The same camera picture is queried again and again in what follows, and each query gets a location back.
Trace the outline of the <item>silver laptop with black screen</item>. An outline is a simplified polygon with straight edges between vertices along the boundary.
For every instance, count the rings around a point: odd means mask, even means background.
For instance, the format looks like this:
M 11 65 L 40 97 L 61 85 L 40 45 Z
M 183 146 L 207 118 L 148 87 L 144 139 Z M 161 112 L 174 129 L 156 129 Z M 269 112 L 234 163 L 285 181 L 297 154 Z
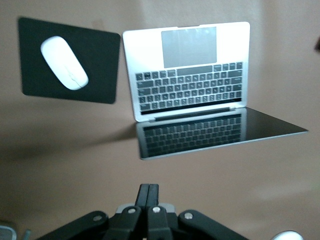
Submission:
M 248 22 L 127 30 L 122 39 L 142 160 L 306 132 L 247 106 Z

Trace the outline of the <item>white computer mouse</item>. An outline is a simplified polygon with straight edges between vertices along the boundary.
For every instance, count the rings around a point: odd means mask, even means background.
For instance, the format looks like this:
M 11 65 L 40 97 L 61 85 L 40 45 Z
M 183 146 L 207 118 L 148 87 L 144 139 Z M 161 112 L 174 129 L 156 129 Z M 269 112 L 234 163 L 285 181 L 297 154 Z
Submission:
M 52 36 L 40 46 L 41 54 L 60 83 L 71 91 L 84 88 L 89 77 L 67 41 L 61 36 Z

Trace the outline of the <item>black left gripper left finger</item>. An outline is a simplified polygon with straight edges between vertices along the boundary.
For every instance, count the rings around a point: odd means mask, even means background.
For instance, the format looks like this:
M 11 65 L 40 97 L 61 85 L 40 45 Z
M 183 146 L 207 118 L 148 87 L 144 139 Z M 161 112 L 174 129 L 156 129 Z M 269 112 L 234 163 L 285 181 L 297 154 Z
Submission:
M 141 184 L 135 204 L 120 208 L 113 217 L 103 211 L 92 211 L 37 240 L 134 240 L 149 188 L 149 184 Z

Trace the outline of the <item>white rounded object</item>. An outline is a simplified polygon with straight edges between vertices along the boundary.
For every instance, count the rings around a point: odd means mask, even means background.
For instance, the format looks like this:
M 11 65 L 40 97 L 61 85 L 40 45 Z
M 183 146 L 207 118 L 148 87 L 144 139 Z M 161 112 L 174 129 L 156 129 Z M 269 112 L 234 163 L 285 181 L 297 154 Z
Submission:
M 278 233 L 271 240 L 304 240 L 304 238 L 296 231 L 286 230 Z

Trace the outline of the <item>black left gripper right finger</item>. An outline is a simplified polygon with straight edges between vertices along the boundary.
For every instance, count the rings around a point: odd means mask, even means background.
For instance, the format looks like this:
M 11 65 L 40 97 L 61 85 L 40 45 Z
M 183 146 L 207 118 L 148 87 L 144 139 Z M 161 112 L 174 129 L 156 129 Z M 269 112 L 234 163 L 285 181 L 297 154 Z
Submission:
M 145 188 L 147 240 L 248 240 L 197 210 L 171 212 L 159 205 L 158 184 Z

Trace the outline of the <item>black mouse pad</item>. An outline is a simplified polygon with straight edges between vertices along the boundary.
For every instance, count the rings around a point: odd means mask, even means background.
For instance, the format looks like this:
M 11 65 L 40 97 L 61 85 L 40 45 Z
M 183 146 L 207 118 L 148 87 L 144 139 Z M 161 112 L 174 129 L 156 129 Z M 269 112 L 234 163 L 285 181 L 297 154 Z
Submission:
M 115 102 L 119 34 L 27 17 L 20 17 L 17 26 L 23 94 L 104 104 Z M 83 88 L 65 87 L 46 63 L 41 44 L 54 36 L 66 40 L 86 72 L 88 83 Z

